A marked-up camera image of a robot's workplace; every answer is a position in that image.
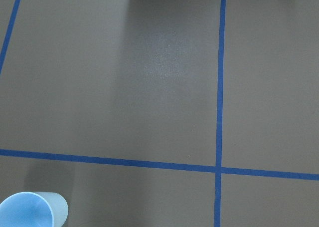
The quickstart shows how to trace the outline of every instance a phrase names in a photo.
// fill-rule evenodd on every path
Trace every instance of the blue tape line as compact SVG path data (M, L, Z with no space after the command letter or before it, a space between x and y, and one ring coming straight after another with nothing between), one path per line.
M276 178L319 181L318 174L305 174L305 173L295 173L295 172L265 171L265 170L222 167L222 173L234 174L234 175L246 175L246 176L262 176L262 177L276 177Z
M223 86L224 86L224 40L225 40L226 0L220 0L218 77L217 77L217 126L216 126L216 174L214 227L220 227L221 217L221 167L223 138Z
M94 164L104 164L104 165L117 165L117 166L135 166L135 167L147 167L147 168L181 170L181 171L197 171L197 172L209 172L209 173L215 172L214 166L177 164L177 163L154 162L154 161L136 161L136 160L125 160L125 159L114 159L114 158L103 158L103 157L40 153L40 152L30 152L30 151L14 151L14 150L5 150L5 149L0 149L0 156L24 157L24 158L33 158L33 159L43 159L43 160L70 161L70 162L94 163Z
M7 51L8 46L9 46L9 42L10 42L10 38L11 38L13 26L14 26L16 14L17 14L18 9L19 9L19 4L20 4L20 0L15 0L14 1L14 5L13 5L13 9L12 9L10 20L9 20L8 28L6 29L6 33L5 33L5 37L4 37L4 41L3 41L3 45L2 45L2 49L1 49L1 53L0 53L0 74L1 74L1 71L2 71L2 66L3 66L3 63L4 63L6 51Z
M197 172L206 172L206 173L216 172L215 166L177 164L177 163L154 162L154 161L136 161L136 160L76 156L76 155L53 154L53 153L31 152L31 151L15 151L15 150L6 150L6 149L0 149L0 156L22 157L22 158L54 160L54 161L82 162L82 163L117 165L117 166L134 166L134 167L146 167L146 168L157 168L157 169L181 170L181 171L197 171ZM296 172L265 171L265 170L222 167L221 173L234 174L234 175L276 177L276 178L319 181L319 174L307 174L307 173L296 173Z

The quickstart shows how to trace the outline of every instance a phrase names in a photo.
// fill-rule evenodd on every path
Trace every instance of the gray floor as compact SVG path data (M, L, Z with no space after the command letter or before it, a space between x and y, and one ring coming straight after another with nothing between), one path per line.
M4 38L14 0L0 0ZM21 0L0 149L215 165L220 0ZM223 166L319 173L318 0L227 0ZM212 173L0 157L69 227L211 227ZM222 227L313 227L316 181L222 175Z

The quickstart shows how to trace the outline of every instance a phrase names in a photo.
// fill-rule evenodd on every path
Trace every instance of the light blue cup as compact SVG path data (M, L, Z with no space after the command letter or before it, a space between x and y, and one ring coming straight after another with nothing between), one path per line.
M20 192L0 204L0 227L62 227L68 204L57 193Z

